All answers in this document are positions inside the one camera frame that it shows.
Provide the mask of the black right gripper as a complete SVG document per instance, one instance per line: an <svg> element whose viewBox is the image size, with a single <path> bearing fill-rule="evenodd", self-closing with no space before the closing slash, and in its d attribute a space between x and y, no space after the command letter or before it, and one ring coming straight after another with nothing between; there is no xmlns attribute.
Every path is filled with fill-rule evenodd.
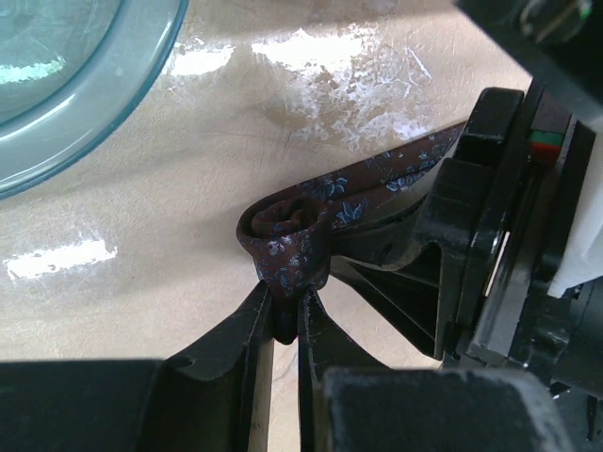
<svg viewBox="0 0 603 452"><path fill-rule="evenodd" d="M595 134L540 87L487 89L461 147L487 147L497 172L467 261L476 302L447 345L452 257L471 232L471 164L446 158L378 209L334 235L331 274L419 352L448 367L509 367L551 387L602 387L602 281L550 295L578 216Z"/></svg>

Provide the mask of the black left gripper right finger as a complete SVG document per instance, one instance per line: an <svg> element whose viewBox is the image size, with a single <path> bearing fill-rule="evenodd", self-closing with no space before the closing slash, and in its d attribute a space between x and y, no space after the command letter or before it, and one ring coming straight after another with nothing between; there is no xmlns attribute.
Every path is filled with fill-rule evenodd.
<svg viewBox="0 0 603 452"><path fill-rule="evenodd" d="M572 451L547 389L506 369L391 369L300 301L303 451Z"/></svg>

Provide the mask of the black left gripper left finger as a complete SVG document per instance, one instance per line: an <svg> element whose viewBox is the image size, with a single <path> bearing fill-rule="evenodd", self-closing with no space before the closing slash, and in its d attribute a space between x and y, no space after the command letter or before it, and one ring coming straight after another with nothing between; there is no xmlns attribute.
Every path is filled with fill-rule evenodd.
<svg viewBox="0 0 603 452"><path fill-rule="evenodd" d="M5 451L264 451L272 298L259 283L165 360L21 361L1 366Z"/></svg>

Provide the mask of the brown floral necktie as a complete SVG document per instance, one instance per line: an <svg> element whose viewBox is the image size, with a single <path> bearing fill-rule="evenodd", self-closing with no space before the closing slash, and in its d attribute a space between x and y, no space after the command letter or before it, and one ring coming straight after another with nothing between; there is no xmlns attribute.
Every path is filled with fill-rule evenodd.
<svg viewBox="0 0 603 452"><path fill-rule="evenodd" d="M278 342L289 345L297 337L306 287L326 284L333 235L411 212L463 128L458 123L300 182L244 211L236 237L273 296Z"/></svg>

